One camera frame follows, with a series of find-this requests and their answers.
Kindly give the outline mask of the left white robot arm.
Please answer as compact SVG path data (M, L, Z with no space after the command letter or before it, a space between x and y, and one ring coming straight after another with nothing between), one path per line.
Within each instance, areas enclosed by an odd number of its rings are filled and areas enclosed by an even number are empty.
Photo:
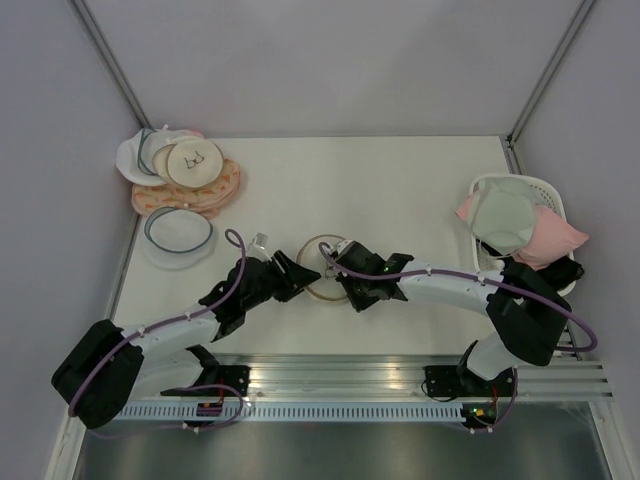
M206 396L218 384L218 372L202 357L205 344L223 339L243 325L248 311L274 299L286 303L321 279L317 271L282 251L267 259L239 259L227 277L185 312L152 324L119 327L105 319L94 323L54 371L51 384L70 415L90 430L105 426L137 397L174 387ZM153 382L153 367L184 354L179 382Z

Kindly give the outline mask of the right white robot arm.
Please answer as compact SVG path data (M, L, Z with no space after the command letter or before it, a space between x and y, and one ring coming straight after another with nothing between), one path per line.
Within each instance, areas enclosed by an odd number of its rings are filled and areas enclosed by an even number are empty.
M321 243L319 250L358 312L398 300L450 305L490 320L492 333L473 341L457 364L426 367L426 393L438 401L511 395L515 369L548 365L568 321L569 304L521 263L473 273L436 268L408 254L384 259L356 241Z

